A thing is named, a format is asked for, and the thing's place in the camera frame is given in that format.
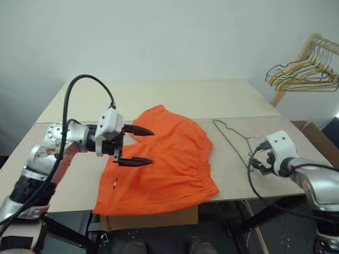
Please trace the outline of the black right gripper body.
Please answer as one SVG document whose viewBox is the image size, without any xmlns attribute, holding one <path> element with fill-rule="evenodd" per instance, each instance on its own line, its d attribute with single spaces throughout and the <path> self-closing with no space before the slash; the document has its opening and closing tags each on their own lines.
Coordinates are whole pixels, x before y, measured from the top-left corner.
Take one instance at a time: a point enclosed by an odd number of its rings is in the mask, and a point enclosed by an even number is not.
<svg viewBox="0 0 339 254">
<path fill-rule="evenodd" d="M 268 169 L 268 174 L 274 173 L 274 163 L 275 163 L 275 156 L 272 151 L 267 153 L 266 163 L 270 165 L 270 167 L 266 167 Z"/>
</svg>

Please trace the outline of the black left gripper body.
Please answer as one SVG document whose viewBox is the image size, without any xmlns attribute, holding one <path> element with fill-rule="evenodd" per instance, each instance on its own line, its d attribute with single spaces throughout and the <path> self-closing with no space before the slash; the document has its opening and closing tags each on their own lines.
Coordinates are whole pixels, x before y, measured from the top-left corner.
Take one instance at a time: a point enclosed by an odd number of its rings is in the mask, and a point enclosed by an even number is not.
<svg viewBox="0 0 339 254">
<path fill-rule="evenodd" d="M 104 140 L 102 143 L 102 153 L 114 157 L 122 156 L 124 129 L 111 140 Z"/>
</svg>

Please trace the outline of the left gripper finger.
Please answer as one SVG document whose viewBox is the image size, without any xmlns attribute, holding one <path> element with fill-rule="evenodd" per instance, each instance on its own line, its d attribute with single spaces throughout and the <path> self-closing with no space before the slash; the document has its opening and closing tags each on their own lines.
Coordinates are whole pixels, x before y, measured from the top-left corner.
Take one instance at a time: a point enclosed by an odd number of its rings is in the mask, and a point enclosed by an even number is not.
<svg viewBox="0 0 339 254">
<path fill-rule="evenodd" d="M 124 167 L 140 167 L 153 163 L 152 160 L 141 157 L 132 157 L 130 159 L 122 158 L 122 150 L 118 148 L 114 150 L 113 162 Z"/>
<path fill-rule="evenodd" d="M 123 131 L 125 133 L 131 133 L 133 135 L 141 136 L 141 137 L 154 135 L 154 133 L 149 129 L 143 128 L 141 126 L 131 125 L 131 124 L 125 124 L 123 126 Z"/>
</svg>

